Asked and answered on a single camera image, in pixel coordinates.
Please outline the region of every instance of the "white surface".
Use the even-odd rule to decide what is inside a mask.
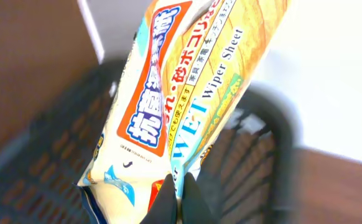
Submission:
[[[104,57],[126,55],[150,0],[81,1]],[[362,162],[362,1],[293,1],[271,49],[253,83],[292,103],[301,144]]]

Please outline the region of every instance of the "brown surface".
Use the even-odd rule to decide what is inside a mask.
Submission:
[[[303,151],[299,223],[362,223],[362,165]]]
[[[76,0],[0,0],[0,147],[96,64]]]

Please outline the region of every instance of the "plastic basket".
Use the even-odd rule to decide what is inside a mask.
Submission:
[[[72,183],[91,161],[123,67],[100,65],[1,149],[0,223],[89,223]]]
[[[294,135],[289,120],[276,103],[251,89],[230,120],[197,179],[211,214],[221,223],[290,223]]]

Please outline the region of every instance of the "brown floor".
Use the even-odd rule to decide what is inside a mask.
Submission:
[[[362,223],[362,165],[303,151],[299,223]]]

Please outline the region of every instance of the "orange label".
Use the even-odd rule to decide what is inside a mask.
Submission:
[[[162,157],[166,130],[161,74],[164,55],[191,1],[158,9],[152,16],[147,58],[118,135]]]
[[[163,181],[164,180],[158,180],[152,184],[151,199],[149,199],[148,212],[151,209],[153,203],[155,202],[156,196],[159,193],[160,188],[162,187]]]

